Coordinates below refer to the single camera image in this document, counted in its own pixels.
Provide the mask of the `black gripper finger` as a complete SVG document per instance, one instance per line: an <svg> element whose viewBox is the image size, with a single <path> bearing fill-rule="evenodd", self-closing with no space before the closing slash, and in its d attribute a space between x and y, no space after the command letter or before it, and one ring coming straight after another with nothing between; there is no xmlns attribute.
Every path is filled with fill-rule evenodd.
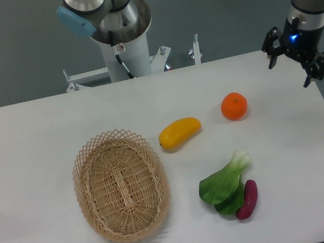
<svg viewBox="0 0 324 243"><path fill-rule="evenodd" d="M275 67L278 56L282 54L280 46L274 46L274 42L276 42L276 40L279 40L281 37L282 36L280 30L275 26L267 32L263 41L261 49L267 54L267 58L269 59L268 68L270 70Z"/></svg>
<svg viewBox="0 0 324 243"><path fill-rule="evenodd" d="M324 52L316 53L313 60L306 64L306 79L303 84L305 88L315 80L323 80L324 78Z"/></svg>

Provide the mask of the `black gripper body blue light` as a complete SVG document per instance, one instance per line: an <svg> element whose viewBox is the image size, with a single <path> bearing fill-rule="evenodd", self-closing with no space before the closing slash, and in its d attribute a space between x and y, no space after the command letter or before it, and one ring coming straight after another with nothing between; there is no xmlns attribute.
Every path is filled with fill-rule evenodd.
<svg viewBox="0 0 324 243"><path fill-rule="evenodd" d="M315 57L324 55L324 52L318 52L317 49L323 30L324 26L314 30L292 30L292 24L286 20L280 40L284 54L307 69Z"/></svg>

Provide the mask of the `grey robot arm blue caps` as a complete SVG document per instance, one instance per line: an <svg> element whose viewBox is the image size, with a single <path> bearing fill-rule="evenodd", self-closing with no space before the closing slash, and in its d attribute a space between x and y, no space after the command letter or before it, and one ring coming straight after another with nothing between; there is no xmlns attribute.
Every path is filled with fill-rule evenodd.
<svg viewBox="0 0 324 243"><path fill-rule="evenodd" d="M113 82L151 75L165 67L168 49L149 57L146 33L152 19L144 0L63 0L57 16L68 30L99 45ZM262 44L270 67L285 55L305 70L305 85L322 80L324 52L317 46L323 29L324 0L291 0L284 28L272 28Z"/></svg>

